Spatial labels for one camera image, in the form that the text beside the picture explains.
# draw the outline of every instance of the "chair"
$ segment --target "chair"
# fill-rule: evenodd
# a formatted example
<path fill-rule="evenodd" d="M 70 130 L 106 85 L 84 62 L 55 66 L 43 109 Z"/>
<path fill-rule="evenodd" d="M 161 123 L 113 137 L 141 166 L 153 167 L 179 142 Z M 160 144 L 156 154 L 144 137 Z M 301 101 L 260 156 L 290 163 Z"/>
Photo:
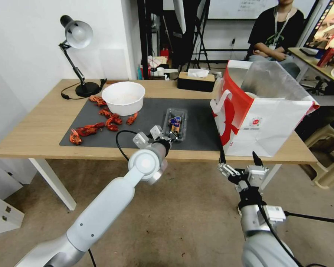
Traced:
<path fill-rule="evenodd" d="M 316 131 L 311 137 L 309 137 L 305 144 L 308 148 L 312 147 L 321 139 L 334 138 L 334 121 L 327 126 Z M 316 171 L 317 175 L 314 178 L 314 183 L 323 189 L 328 189 L 334 186 L 334 162 L 329 166 L 325 167 L 320 162 L 311 164 L 311 167 Z"/>

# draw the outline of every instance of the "logo on bag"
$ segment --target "logo on bag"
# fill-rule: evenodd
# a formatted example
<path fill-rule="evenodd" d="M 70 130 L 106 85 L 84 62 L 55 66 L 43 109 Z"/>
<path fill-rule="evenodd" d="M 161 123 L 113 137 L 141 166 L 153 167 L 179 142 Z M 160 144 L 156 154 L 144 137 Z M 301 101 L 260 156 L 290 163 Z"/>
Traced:
<path fill-rule="evenodd" d="M 251 120 L 251 123 L 249 124 L 249 126 L 255 128 L 255 127 L 260 126 L 260 124 L 261 124 L 261 118 L 256 117 Z"/>

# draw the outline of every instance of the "lanyard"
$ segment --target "lanyard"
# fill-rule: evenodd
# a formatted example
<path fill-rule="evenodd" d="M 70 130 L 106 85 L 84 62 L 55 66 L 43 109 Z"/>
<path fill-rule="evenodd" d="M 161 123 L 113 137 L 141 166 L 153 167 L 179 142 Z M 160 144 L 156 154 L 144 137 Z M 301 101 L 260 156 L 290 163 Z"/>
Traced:
<path fill-rule="evenodd" d="M 274 10 L 274 15 L 275 15 L 275 38 L 274 38 L 274 43 L 273 43 L 274 46 L 277 44 L 277 41 L 278 41 L 279 37 L 281 36 L 281 33 L 283 32 L 284 28 L 286 27 L 286 24 L 287 24 L 287 22 L 290 18 L 291 10 L 287 13 L 285 23 L 283 24 L 283 26 L 282 26 L 280 32 L 278 33 L 278 35 L 277 35 L 278 11 L 276 12 L 276 8 Z"/>

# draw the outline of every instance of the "paper bag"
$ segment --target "paper bag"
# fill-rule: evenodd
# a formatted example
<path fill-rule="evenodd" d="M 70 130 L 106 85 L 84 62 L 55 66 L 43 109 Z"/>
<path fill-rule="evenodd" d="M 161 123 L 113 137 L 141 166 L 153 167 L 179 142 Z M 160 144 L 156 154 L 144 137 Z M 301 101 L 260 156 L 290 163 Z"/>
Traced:
<path fill-rule="evenodd" d="M 248 70 L 241 88 L 229 76 L 231 68 Z M 236 60 L 228 62 L 210 106 L 225 155 L 251 156 L 255 151 L 267 157 L 274 156 L 302 118 L 319 107 L 279 63 Z"/>

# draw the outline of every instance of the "black t-shirt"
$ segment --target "black t-shirt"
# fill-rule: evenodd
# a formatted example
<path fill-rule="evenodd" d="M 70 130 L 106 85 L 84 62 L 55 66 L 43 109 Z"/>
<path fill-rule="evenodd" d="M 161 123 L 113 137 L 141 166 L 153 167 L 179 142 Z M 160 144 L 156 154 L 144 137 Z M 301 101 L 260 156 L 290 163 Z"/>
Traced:
<path fill-rule="evenodd" d="M 275 8 L 272 7 L 265 10 L 256 19 L 256 22 L 252 28 L 249 41 L 250 44 L 248 50 L 248 56 L 252 55 L 253 46 L 257 43 L 264 43 L 269 46 L 274 43 L 274 38 L 278 35 L 279 31 L 285 22 L 277 22 L 277 35 L 275 36 Z M 293 47 L 297 44 L 304 28 L 303 13 L 299 10 L 289 18 L 285 28 L 283 29 L 280 37 L 277 40 L 276 48 L 282 46 L 286 51 L 287 48 Z"/>

